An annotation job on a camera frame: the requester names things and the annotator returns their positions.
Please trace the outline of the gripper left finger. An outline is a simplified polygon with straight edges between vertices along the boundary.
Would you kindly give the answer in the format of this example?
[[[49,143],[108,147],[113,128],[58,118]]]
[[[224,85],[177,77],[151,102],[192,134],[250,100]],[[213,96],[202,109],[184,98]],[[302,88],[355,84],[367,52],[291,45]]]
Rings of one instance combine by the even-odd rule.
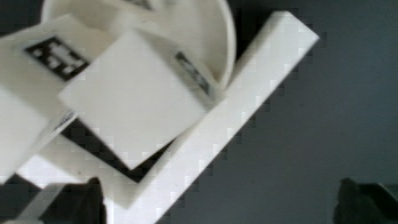
[[[10,224],[106,224],[99,179],[90,178],[80,184],[49,185]]]

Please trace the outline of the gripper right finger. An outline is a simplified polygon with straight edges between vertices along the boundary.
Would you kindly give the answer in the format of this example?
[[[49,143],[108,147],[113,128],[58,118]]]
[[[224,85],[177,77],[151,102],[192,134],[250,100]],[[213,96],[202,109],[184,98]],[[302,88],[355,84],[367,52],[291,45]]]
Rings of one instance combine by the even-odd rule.
[[[398,224],[398,184],[341,180],[334,224]]]

